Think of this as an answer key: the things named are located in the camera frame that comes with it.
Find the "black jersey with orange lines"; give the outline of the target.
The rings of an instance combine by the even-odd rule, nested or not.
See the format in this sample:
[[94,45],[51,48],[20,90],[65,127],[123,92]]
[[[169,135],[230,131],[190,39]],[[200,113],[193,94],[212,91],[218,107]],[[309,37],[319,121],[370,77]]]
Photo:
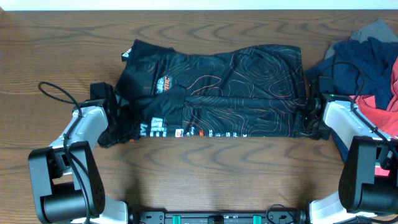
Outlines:
[[198,55],[136,40],[121,59],[114,93],[139,115],[139,138],[293,137],[307,100],[296,46]]

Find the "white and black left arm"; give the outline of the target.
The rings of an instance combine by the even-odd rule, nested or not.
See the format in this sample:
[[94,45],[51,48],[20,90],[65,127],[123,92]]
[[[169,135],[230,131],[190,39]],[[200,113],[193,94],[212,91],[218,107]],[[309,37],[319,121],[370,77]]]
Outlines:
[[93,155],[116,124],[123,100],[92,96],[75,107],[65,130],[28,156],[35,212],[41,223],[134,223],[127,202],[106,195]]

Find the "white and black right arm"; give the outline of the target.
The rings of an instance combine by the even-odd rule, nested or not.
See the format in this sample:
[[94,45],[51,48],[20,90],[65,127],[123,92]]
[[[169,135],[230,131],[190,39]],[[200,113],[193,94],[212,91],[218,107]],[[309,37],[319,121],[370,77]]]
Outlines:
[[397,141],[380,131],[358,109],[354,99],[331,90],[310,90],[306,122],[332,131],[343,143],[344,168],[338,191],[308,204],[294,223],[377,223],[397,214]]

